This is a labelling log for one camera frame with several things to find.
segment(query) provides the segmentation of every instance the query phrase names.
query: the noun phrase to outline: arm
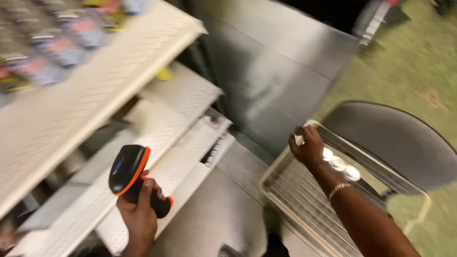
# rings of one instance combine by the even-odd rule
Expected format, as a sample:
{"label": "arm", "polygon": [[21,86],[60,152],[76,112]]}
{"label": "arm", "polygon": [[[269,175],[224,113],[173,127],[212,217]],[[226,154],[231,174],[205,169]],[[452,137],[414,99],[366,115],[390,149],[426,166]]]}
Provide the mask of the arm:
{"label": "arm", "polygon": [[[324,142],[315,128],[298,128],[295,134],[302,135],[305,143],[297,146],[291,134],[291,152],[308,168],[327,196],[338,184],[347,183],[323,160]],[[330,204],[363,256],[420,257],[400,228],[353,187],[337,191]]]}
{"label": "arm", "polygon": [[138,204],[129,203],[123,196],[117,199],[117,208],[128,230],[128,244],[121,257],[146,257],[154,245],[157,215],[149,202],[154,189],[159,199],[165,200],[162,189],[151,178],[144,181]]}

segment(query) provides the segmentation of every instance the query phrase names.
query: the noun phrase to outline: silver bracelet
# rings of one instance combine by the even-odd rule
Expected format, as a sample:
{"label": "silver bracelet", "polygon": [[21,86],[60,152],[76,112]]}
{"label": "silver bracelet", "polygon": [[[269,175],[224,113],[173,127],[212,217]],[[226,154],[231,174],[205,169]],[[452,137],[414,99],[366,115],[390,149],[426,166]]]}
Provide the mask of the silver bracelet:
{"label": "silver bracelet", "polygon": [[338,192],[339,190],[341,190],[345,187],[352,187],[352,185],[349,183],[341,183],[341,184],[338,184],[335,188],[333,188],[333,190],[330,192],[329,197],[328,197],[329,202],[332,199],[332,197],[336,194],[336,192]]}

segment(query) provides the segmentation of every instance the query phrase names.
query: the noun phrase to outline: barcode scanner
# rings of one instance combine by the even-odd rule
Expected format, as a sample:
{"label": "barcode scanner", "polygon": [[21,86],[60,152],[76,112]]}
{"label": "barcode scanner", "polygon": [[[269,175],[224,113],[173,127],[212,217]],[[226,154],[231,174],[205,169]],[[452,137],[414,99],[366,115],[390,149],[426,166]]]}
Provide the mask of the barcode scanner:
{"label": "barcode scanner", "polygon": [[[123,195],[127,201],[138,203],[138,196],[147,179],[142,176],[144,166],[148,161],[151,149],[141,145],[124,145],[117,154],[111,168],[108,184],[114,195]],[[165,217],[173,206],[173,199],[169,196],[164,201],[157,197],[157,190],[151,194],[151,208],[157,218]]]}

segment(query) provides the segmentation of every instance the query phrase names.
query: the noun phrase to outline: perforated shelf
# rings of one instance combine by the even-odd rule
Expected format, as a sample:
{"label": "perforated shelf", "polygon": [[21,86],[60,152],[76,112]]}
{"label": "perforated shelf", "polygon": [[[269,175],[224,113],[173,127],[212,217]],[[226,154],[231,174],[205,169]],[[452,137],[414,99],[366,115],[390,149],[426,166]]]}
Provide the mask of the perforated shelf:
{"label": "perforated shelf", "polygon": [[[146,86],[146,93],[142,94],[145,99],[128,116],[140,132],[133,143],[147,145],[152,150],[146,168],[154,166],[221,93],[219,88],[185,66],[173,63],[172,67],[174,79],[153,81]],[[116,197],[107,182],[110,168],[106,168],[43,236],[24,238],[8,256],[69,255],[115,205]]]}
{"label": "perforated shelf", "polygon": [[66,81],[25,91],[0,110],[0,218],[205,32],[172,5],[151,5]]}
{"label": "perforated shelf", "polygon": [[[208,144],[208,142],[215,141],[220,136],[219,133],[211,133],[208,135],[209,138],[204,139],[205,142],[197,143],[197,139],[203,139],[203,133],[209,130],[210,128],[207,125],[202,127],[201,124],[197,124],[196,127],[194,127],[193,132],[191,131],[189,132],[191,134],[185,136],[188,139],[183,138],[181,140],[187,140],[188,142],[180,141],[176,147],[160,161],[162,167],[152,171],[152,176],[162,187],[165,195],[171,195],[174,200],[174,205],[170,213],[168,213],[165,218],[158,220],[156,237],[164,231],[174,216],[189,200],[200,184],[220,161],[227,149],[235,141],[235,138],[232,135],[225,134],[221,136],[218,143],[218,152],[209,167],[199,162],[199,159],[191,160],[192,158],[189,158],[188,160],[184,160],[179,158],[178,153],[182,153],[183,151],[185,151],[186,154],[190,152],[200,152],[199,157],[204,155],[212,146],[212,144]],[[166,170],[163,170],[162,168],[167,166],[170,168],[174,166],[174,169],[166,172]],[[116,207],[114,207],[97,226],[96,232],[113,255],[120,255],[128,243],[128,231],[122,220],[121,214]]]}

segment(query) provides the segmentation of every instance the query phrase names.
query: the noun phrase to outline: green carpet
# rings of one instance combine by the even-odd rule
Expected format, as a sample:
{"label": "green carpet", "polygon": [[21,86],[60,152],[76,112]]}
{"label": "green carpet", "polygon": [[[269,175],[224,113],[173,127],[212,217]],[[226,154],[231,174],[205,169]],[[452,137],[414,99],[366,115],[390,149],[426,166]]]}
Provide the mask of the green carpet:
{"label": "green carpet", "polygon": [[[380,28],[312,118],[321,120],[344,100],[380,102],[421,118],[457,148],[457,10],[439,16],[428,0],[409,0],[403,10],[411,20]],[[457,184],[429,195],[432,207],[409,238],[422,257],[457,256]],[[396,196],[388,208],[403,226],[422,202],[423,197]]]}

